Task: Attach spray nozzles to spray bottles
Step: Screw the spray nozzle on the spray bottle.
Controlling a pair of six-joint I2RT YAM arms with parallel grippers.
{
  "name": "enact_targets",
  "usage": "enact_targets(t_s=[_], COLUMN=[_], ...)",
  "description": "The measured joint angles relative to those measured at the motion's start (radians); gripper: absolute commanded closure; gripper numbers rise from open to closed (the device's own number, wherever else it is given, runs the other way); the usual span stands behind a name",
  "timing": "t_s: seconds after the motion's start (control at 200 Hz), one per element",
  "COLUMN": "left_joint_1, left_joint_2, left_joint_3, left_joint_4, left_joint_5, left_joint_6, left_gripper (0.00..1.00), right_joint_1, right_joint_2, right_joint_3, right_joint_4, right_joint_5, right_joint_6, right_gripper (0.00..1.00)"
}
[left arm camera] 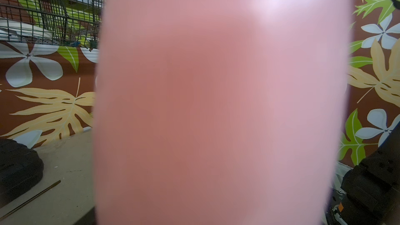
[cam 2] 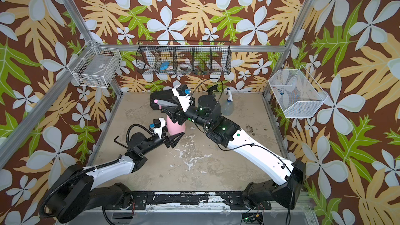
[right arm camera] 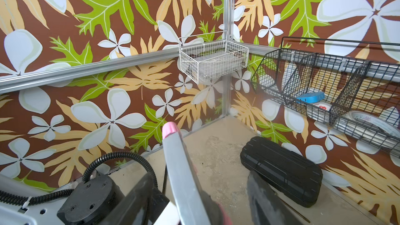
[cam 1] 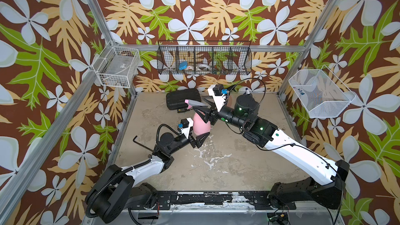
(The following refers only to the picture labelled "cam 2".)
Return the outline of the pink spray bottle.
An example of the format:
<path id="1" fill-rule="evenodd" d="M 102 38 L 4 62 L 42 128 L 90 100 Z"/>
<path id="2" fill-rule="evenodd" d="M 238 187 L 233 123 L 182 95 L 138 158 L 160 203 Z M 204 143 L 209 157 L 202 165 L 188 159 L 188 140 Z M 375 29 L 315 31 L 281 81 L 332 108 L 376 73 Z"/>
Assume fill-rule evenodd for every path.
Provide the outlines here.
<path id="1" fill-rule="evenodd" d="M 178 124 L 178 122 L 174 123 L 170 119 L 169 116 L 167 116 L 167 118 L 166 118 L 166 127 L 167 127 L 170 135 L 179 134 L 179 133 L 185 132 L 185 130 L 186 130 L 185 124 L 180 125 L 180 124 Z"/>

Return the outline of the black spray nozzle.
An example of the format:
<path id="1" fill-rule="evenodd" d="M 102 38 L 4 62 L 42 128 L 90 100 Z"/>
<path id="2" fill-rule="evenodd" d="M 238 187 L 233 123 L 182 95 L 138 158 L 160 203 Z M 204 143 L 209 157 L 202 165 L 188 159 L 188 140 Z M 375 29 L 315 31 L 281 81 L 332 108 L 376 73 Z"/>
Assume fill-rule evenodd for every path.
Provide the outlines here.
<path id="1" fill-rule="evenodd" d="M 208 88 L 206 92 L 208 93 L 208 95 L 213 95 L 214 91 L 218 92 L 218 85 L 217 84 L 215 84 L 215 85 L 211 86 L 210 88 Z"/>

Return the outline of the clear blue spray bottle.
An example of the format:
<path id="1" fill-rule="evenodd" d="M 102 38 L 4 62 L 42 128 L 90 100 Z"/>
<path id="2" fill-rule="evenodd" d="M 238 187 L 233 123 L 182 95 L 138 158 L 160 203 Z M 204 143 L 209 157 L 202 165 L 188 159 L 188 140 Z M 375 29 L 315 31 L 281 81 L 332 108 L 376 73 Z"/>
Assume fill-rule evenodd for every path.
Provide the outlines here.
<path id="1" fill-rule="evenodd" d="M 226 100 L 221 106 L 221 113 L 224 116 L 230 116 L 234 112 L 234 103 L 232 101 Z"/>

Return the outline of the blue white spray nozzle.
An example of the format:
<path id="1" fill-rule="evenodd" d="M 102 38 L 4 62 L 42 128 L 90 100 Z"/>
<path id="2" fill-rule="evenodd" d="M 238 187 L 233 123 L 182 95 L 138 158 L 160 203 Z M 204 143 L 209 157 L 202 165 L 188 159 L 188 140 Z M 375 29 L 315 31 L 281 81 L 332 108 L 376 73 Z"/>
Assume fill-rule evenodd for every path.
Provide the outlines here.
<path id="1" fill-rule="evenodd" d="M 231 88 L 227 88 L 227 102 L 231 103 L 233 102 L 233 96 L 232 96 L 232 91 Z"/>

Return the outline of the pink grey spray nozzle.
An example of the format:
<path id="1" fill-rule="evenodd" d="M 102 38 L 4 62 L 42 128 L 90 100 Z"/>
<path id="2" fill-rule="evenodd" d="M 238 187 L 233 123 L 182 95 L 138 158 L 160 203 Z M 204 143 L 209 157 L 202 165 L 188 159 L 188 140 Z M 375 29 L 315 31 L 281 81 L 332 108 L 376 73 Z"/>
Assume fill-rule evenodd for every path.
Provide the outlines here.
<path id="1" fill-rule="evenodd" d="M 169 101 L 164 101 L 164 100 L 154 100 L 154 103 L 159 106 L 159 109 L 162 109 L 163 107 L 172 107 L 176 108 L 178 105 L 175 103 L 171 103 Z"/>

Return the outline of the orange translucent spray bottle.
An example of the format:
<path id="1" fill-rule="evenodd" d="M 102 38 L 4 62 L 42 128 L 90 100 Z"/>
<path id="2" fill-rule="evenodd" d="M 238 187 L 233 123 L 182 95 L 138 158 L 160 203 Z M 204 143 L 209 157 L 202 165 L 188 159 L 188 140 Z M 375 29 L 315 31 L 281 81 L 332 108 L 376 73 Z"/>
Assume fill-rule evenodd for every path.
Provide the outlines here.
<path id="1" fill-rule="evenodd" d="M 214 97 L 215 105 L 217 105 L 219 103 L 220 98 L 221 98 L 221 94 L 220 95 L 213 94 L 212 96 Z"/>

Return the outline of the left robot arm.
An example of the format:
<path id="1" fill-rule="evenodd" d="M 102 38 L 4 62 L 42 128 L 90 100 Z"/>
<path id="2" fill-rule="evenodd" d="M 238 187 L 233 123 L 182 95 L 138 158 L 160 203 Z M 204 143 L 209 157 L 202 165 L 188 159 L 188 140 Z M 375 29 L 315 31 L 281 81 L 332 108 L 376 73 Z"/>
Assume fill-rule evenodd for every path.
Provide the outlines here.
<path id="1" fill-rule="evenodd" d="M 128 187 L 121 183 L 111 187 L 101 185 L 138 171 L 147 161 L 145 154 L 161 145 L 174 148 L 184 136 L 183 130 L 169 134 L 167 122 L 162 118 L 153 120 L 149 128 L 133 124 L 129 130 L 133 128 L 143 129 L 150 137 L 141 132 L 127 132 L 124 145 L 127 151 L 124 155 L 96 166 L 68 167 L 45 194 L 39 207 L 40 217 L 55 217 L 60 223 L 66 223 L 92 208 L 107 205 L 128 207 L 131 200 Z"/>

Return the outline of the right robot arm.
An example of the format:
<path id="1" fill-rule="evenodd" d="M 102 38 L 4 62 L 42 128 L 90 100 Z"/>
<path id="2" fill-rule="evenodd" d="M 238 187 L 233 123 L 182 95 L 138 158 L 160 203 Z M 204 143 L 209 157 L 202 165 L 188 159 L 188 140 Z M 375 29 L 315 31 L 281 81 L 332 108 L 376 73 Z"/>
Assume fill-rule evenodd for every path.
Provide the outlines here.
<path id="1" fill-rule="evenodd" d="M 203 126 L 206 136 L 223 151 L 234 151 L 263 170 L 270 179 L 261 183 L 251 182 L 243 191 L 247 207 L 253 208 L 265 202 L 275 201 L 282 207 L 295 208 L 305 182 L 306 165 L 292 162 L 258 143 L 238 124 L 224 117 L 214 95 L 203 95 L 195 102 L 191 95 L 181 96 L 173 89 L 171 101 L 154 99 L 174 124 L 191 121 Z"/>

